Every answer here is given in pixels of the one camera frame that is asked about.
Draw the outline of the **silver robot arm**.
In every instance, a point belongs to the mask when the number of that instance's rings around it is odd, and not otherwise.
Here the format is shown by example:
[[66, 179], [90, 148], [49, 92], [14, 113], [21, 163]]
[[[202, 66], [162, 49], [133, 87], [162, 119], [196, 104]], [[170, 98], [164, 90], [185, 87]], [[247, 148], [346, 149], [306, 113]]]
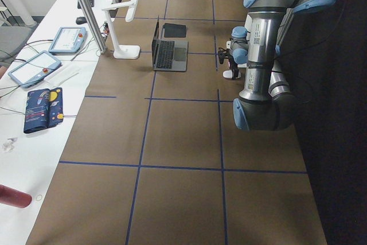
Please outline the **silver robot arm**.
[[297, 100], [275, 61], [278, 30], [287, 9], [313, 13], [336, 0], [244, 0], [251, 17], [244, 89], [233, 101], [236, 126], [244, 131], [283, 130], [292, 124]]

